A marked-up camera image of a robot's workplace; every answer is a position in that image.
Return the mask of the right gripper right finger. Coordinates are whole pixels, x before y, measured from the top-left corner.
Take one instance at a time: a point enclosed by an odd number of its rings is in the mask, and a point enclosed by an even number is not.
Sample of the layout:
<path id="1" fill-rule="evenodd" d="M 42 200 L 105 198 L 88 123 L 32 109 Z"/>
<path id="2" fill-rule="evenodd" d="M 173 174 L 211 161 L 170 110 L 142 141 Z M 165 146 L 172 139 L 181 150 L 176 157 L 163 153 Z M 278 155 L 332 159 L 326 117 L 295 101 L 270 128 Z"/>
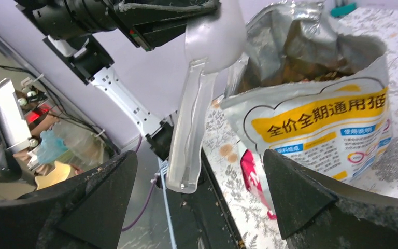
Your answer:
<path id="1" fill-rule="evenodd" d="M 266 150 L 265 175 L 289 248 L 398 248 L 398 198 L 362 190 Z"/>

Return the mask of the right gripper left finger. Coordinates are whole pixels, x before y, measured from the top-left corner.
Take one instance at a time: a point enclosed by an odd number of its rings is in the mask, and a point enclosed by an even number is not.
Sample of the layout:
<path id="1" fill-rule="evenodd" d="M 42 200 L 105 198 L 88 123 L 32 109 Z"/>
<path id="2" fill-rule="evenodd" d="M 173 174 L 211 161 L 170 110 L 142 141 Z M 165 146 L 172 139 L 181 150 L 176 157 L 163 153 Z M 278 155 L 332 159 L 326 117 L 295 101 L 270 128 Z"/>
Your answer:
<path id="1" fill-rule="evenodd" d="M 127 151 L 53 186 L 0 201 L 0 248 L 116 248 L 137 173 Z"/>

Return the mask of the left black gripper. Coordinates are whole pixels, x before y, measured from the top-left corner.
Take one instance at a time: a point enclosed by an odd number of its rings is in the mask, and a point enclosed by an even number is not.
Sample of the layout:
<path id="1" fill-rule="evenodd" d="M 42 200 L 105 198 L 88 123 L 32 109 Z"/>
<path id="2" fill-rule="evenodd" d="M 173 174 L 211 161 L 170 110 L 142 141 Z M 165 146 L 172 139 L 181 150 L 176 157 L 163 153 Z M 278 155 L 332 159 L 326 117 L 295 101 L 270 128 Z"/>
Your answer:
<path id="1" fill-rule="evenodd" d="M 152 51 L 186 31 L 187 20 L 131 26 L 125 13 L 156 10 L 185 15 L 207 14 L 220 6 L 214 0 L 160 1 L 16 1 L 16 7 L 44 35 L 68 40 L 100 32 L 120 30 L 136 47 Z"/>

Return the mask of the clear plastic scoop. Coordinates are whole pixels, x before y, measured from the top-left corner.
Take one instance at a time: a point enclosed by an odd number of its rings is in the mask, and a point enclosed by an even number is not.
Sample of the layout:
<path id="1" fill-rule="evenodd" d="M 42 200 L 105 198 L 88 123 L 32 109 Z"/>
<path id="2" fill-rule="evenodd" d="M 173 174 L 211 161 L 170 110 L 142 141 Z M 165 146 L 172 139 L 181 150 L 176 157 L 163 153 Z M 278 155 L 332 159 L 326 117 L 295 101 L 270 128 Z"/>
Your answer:
<path id="1" fill-rule="evenodd" d="M 180 193 L 197 190 L 206 112 L 220 71 L 244 51 L 247 32 L 239 1 L 220 1 L 218 11 L 188 21 L 184 51 L 189 67 L 170 145 L 166 187 Z"/>

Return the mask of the cat food bag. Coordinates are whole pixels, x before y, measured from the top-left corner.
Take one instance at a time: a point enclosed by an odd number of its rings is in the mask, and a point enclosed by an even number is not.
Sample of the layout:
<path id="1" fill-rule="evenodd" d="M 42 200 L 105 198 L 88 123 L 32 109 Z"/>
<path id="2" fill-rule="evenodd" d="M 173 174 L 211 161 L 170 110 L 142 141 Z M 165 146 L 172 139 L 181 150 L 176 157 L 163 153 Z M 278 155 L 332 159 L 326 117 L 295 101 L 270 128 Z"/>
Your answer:
<path id="1" fill-rule="evenodd" d="M 221 109 L 253 160 L 248 188 L 275 215 L 263 154 L 275 150 L 314 171 L 350 182 L 377 162 L 391 137 L 387 46 L 326 15 L 321 2 L 283 2 L 247 24 L 230 67 Z M 338 80 L 260 87 L 286 58 L 352 72 Z"/>

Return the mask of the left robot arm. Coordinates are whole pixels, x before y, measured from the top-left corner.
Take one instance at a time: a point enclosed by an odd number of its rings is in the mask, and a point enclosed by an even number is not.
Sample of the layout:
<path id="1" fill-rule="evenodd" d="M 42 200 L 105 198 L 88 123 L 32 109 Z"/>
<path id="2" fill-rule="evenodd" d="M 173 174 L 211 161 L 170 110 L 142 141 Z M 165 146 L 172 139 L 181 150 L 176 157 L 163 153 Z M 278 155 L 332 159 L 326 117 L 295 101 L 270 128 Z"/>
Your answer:
<path id="1" fill-rule="evenodd" d="M 152 51 L 186 31 L 191 19 L 214 14 L 218 1 L 17 1 L 44 42 L 85 84 L 106 94 L 162 160 L 173 126 L 147 110 L 123 85 L 114 60 L 94 34 L 119 30 L 135 47 Z"/>

